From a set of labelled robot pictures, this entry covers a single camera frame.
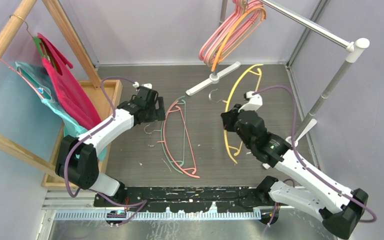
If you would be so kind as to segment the yellow wire hanger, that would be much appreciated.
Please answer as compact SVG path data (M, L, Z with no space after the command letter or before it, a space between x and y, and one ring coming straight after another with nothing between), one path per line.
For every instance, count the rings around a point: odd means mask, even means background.
M245 145L240 139L234 140L234 134L223 129L221 113L229 111L235 104L244 104L243 95L256 92L263 82L263 63L241 66L241 73L224 80L223 83L211 87L205 95L211 113L211 133L214 150L222 163L236 166L244 153Z

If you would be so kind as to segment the thin pink wire hanger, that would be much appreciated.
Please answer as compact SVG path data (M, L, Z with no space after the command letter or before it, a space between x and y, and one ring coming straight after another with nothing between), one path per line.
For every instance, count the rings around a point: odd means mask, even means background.
M183 126L183 128L182 128L182 145L181 145L182 146L182 156L181 156L181 160L176 160L173 157L173 155L170 151L169 145L168 145L168 141L167 141L167 132L168 132L167 131L168 130L167 122L169 120L169 116L171 114L175 114L175 113L180 114L181 123ZM149 124L148 124L143 128L143 131L147 135L149 135L150 137L154 132L159 133L159 136L160 136L159 141L157 141L155 144L147 143L147 146L152 148L156 144L161 145L162 152L163 152L164 157L165 157L165 159L162 159L162 160L170 168L170 171L174 170L180 174L189 176L190 178L200 179L201 177L197 175L198 168L197 168L194 148L193 148L193 145L191 142L191 138L190 138L189 131L187 128L186 120L187 120L187 101L185 100L185 96L181 96L181 97L177 98L170 105L170 107L168 108L168 110L165 113L165 120L161 123L159 129L147 131L147 127L149 126ZM191 160L193 163L192 167L185 167L187 146L189 148Z

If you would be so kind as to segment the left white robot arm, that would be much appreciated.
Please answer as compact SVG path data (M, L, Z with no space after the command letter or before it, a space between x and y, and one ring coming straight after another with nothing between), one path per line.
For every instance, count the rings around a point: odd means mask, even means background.
M77 136L66 135L60 143L55 173L82 190L106 195L113 206L121 206L127 196L125 184L100 172L99 154L118 136L142 123L165 120L164 99L150 83L137 87L129 101L117 106L107 119Z

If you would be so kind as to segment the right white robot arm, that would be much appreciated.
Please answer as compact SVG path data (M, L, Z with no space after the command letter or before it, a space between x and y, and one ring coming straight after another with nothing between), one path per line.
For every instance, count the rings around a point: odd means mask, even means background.
M287 174L304 188L287 186L267 176L257 186L263 205L287 204L312 215L334 236L348 240L366 212L369 195L361 188L350 189L321 172L296 154L284 138L269 132L264 120L241 104L221 113L223 129L236 133L245 147L261 163Z

